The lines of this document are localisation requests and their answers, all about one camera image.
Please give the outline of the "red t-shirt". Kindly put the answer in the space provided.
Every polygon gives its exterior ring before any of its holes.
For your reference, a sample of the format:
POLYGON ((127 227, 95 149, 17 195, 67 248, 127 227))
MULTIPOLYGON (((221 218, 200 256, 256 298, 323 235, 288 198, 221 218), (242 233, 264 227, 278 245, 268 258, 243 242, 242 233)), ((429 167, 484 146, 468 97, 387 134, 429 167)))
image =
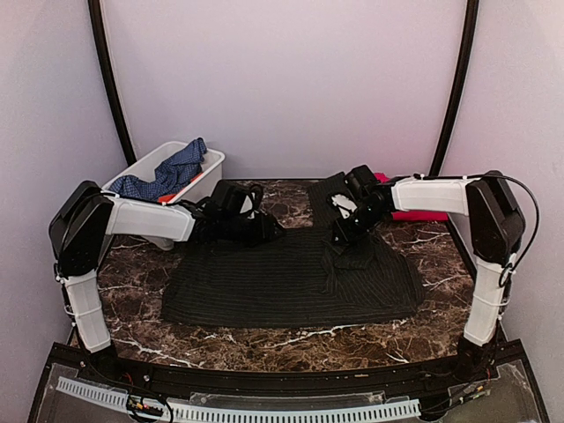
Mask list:
POLYGON ((394 221, 438 221, 446 222, 449 216, 439 211, 394 211, 391 213, 394 221))

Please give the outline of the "black striped garment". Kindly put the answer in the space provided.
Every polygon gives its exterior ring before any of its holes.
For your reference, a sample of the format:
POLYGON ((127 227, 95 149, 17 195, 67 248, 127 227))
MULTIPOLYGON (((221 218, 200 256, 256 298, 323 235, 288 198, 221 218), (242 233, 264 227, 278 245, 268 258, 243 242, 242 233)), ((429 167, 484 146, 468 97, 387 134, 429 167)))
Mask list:
POLYGON ((417 313, 417 268, 378 233, 352 246, 331 243, 326 198, 345 193, 343 173, 307 188, 314 224, 255 247, 193 244, 163 293, 165 321, 196 326, 299 328, 386 323, 417 313))

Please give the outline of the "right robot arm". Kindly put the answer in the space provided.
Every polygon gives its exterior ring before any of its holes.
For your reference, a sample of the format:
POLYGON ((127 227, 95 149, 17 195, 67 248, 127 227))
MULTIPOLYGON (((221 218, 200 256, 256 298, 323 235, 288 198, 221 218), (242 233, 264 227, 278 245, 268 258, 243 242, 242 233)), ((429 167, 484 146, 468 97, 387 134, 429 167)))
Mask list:
POLYGON ((338 212, 332 241, 351 245, 393 212, 444 212, 469 220, 477 275, 464 339, 482 347, 509 303, 512 276, 530 249, 523 244, 525 217, 511 189, 520 181, 499 171, 461 176, 398 176, 377 180, 368 167, 344 178, 345 190, 327 196, 338 212))

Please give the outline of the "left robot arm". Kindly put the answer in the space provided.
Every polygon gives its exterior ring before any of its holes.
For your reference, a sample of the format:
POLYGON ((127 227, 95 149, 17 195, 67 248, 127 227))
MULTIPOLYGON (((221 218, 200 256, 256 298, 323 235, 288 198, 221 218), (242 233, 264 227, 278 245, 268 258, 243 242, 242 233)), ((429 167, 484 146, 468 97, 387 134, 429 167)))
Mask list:
POLYGON ((117 234, 171 242, 234 241, 254 247, 283 236, 286 230, 262 211, 263 188, 217 182, 212 194, 194 203, 172 203, 120 196, 95 182, 83 181, 51 220, 48 235, 55 256, 56 281, 84 348, 93 353, 89 368, 105 384, 124 377, 124 365, 110 352, 111 337, 98 291, 98 269, 107 240, 117 234))

